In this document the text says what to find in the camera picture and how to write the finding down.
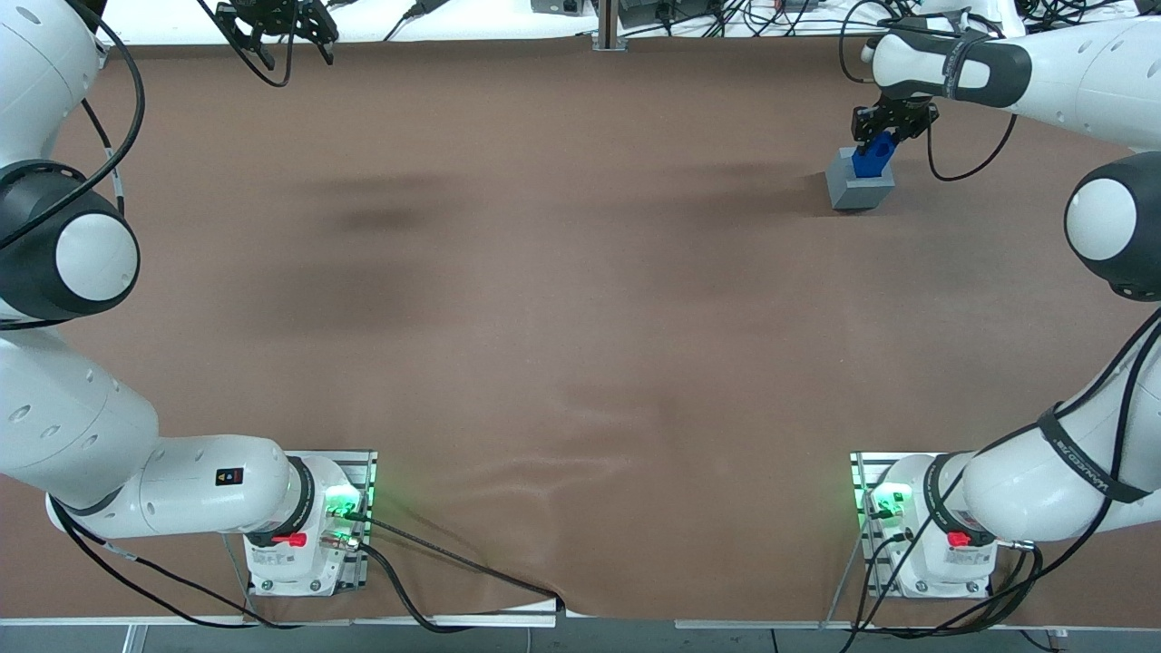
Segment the gray base block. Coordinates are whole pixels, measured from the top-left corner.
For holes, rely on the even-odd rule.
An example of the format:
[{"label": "gray base block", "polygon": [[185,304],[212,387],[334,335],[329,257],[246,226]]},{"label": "gray base block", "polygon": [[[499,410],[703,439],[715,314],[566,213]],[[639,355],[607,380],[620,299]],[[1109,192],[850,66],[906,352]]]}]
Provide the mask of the gray base block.
[{"label": "gray base block", "polygon": [[858,178],[851,165],[854,148],[839,148],[835,160],[827,167],[827,191],[835,210],[867,210],[879,206],[895,187],[890,164],[879,177]]}]

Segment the brown table surface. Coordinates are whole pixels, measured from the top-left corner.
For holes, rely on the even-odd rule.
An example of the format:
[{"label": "brown table surface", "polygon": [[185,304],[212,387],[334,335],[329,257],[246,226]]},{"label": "brown table surface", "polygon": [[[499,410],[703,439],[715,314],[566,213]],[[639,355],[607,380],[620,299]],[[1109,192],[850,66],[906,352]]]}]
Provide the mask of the brown table surface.
[{"label": "brown table surface", "polygon": [[[140,282],[66,325],[74,346],[165,435],[376,449],[382,516],[583,613],[822,618],[857,530],[849,452],[983,445],[1079,389],[1148,311],[1061,229],[1115,146],[1024,122],[987,172],[939,184],[911,142],[880,209],[832,213],[820,171],[877,92],[843,80],[829,38],[370,44],[333,67],[303,48],[282,91],[217,49],[140,65],[123,170]],[[123,65],[91,98],[122,134]],[[1007,116],[940,107],[939,165],[967,170]],[[100,163],[82,115],[57,156]],[[53,531],[38,493],[0,496],[0,615],[161,613]],[[1161,626],[1155,537],[1096,538],[1014,623]],[[239,596],[216,534],[125,546]],[[428,612],[536,598],[388,552]],[[377,573],[262,609],[401,613]]]}]

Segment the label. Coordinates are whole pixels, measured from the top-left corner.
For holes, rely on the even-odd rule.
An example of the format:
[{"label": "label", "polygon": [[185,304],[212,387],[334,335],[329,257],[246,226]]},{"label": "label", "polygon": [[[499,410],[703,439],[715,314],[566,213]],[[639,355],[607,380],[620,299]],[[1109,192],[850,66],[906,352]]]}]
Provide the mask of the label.
[{"label": "label", "polygon": [[279,551],[253,551],[251,555],[254,562],[264,566],[279,566],[294,564],[294,553],[281,553]]},{"label": "label", "polygon": [[214,474],[215,486],[240,486],[241,485],[241,467],[229,467],[225,469],[218,469]]},{"label": "label", "polygon": [[944,553],[944,562],[949,565],[987,565],[991,562],[991,552],[978,548],[949,548]]},{"label": "label", "polygon": [[952,510],[952,514],[956,515],[956,518],[959,519],[960,524],[964,524],[965,526],[975,531],[983,530],[983,526],[981,526],[980,523],[975,521],[975,517],[972,517],[971,512],[966,512],[964,510]]}]

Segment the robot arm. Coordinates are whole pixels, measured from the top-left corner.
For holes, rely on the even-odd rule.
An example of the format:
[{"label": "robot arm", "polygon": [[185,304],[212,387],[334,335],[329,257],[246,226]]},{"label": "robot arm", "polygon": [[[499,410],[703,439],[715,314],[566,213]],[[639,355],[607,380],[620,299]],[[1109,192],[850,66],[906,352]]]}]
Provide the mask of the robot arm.
[{"label": "robot arm", "polygon": [[[1141,152],[1084,177],[1069,198],[1065,228],[1073,251],[1113,292],[1158,301],[1158,43],[1161,22],[1153,17],[1000,38],[980,26],[921,16],[872,41],[864,60],[882,92],[877,107],[947,98]],[[1068,402],[1043,407],[1029,428],[978,452],[907,457],[884,474],[870,511],[881,515],[885,537],[916,532],[928,519],[938,525],[899,564],[903,595],[978,596],[994,568],[997,538],[1053,541],[1090,528],[1161,521],[1158,315],[1104,373]],[[893,546],[896,562],[908,546]]]},{"label": "robot arm", "polygon": [[1137,151],[1161,149],[1161,19],[1086,23],[997,38],[943,16],[903,19],[873,48],[874,81],[887,98],[936,96],[994,107]]},{"label": "robot arm", "polygon": [[124,301],[140,258],[124,216],[94,191],[39,220],[84,181],[49,160],[101,57],[77,6],[0,3],[0,473],[103,538],[245,533],[267,594],[329,595],[358,545],[341,516],[361,503],[337,464],[266,438],[161,438],[153,407],[52,326]]}]

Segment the red switch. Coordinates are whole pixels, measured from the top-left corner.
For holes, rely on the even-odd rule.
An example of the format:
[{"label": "red switch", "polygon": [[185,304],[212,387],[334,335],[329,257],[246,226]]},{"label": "red switch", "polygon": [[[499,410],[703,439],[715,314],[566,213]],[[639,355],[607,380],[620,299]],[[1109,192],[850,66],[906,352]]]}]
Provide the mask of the red switch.
[{"label": "red switch", "polygon": [[967,546],[972,544],[972,536],[959,531],[952,531],[947,533],[947,544],[954,547]]},{"label": "red switch", "polygon": [[300,546],[307,546],[307,533],[290,533],[288,536],[274,536],[271,539],[274,541],[284,541],[296,548]]}]

